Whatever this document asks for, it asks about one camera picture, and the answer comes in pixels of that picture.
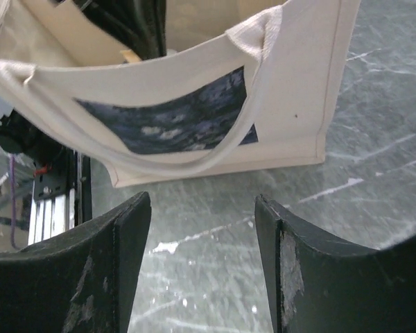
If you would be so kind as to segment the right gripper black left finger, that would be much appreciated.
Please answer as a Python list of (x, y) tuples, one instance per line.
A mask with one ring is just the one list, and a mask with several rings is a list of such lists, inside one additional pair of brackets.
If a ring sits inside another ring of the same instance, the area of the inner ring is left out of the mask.
[(0, 332), (126, 332), (150, 220), (141, 192), (58, 236), (0, 253)]

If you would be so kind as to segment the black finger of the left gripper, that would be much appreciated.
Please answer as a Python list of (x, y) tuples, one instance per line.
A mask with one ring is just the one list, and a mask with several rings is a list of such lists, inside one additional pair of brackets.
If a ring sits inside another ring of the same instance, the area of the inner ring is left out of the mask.
[(166, 55), (165, 0), (86, 0), (74, 4), (142, 60)]

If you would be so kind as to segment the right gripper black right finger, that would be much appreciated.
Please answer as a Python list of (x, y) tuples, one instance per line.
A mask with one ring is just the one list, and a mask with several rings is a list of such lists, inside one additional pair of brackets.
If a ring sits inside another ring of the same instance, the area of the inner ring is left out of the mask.
[(266, 196), (254, 216), (274, 332), (416, 332), (416, 229), (373, 249)]

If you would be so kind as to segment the cream canvas tote bag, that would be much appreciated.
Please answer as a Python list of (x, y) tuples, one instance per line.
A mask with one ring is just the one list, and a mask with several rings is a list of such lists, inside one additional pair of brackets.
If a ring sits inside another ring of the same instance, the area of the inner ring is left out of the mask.
[(0, 1), (4, 151), (115, 187), (324, 161), (358, 1), (166, 1), (166, 55), (129, 64), (74, 2)]

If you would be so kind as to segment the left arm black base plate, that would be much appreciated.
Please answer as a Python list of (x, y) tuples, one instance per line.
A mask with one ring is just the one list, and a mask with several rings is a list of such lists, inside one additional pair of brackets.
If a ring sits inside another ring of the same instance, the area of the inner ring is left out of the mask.
[(33, 199), (36, 204), (51, 203), (52, 231), (60, 229), (56, 219), (64, 219), (60, 232), (92, 219), (91, 160), (86, 155), (62, 147), (53, 161), (36, 166)]

